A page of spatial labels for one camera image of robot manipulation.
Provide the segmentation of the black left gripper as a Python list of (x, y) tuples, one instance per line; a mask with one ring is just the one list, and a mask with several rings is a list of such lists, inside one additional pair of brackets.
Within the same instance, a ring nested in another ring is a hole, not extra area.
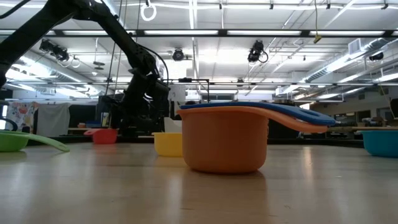
[[(160, 81), (155, 75), (145, 75), (139, 70), (129, 70), (132, 74), (131, 81), (124, 91), (123, 105), (121, 106), (121, 132), (126, 132), (129, 127), (135, 123), (139, 116), (139, 108), (143, 105), (144, 97), (147, 95), (156, 103), (162, 99), (167, 99), (169, 87)], [(150, 133), (164, 131), (164, 110), (149, 106), (147, 110), (146, 123), (144, 127)]]

